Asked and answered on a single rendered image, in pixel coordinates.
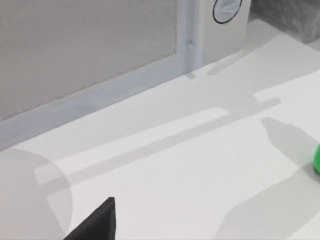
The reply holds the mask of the green bottle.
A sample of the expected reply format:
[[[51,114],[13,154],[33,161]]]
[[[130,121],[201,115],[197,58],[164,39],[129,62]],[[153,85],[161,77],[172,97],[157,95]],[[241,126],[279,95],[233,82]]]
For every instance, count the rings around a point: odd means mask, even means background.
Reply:
[[[314,172],[320,176],[320,144],[317,146],[312,162]]]

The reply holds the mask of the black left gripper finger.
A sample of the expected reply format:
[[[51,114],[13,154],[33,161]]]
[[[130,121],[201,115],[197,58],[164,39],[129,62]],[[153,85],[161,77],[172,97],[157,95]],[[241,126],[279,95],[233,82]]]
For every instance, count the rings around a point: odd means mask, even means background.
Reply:
[[[115,240],[116,201],[108,197],[63,240]]]

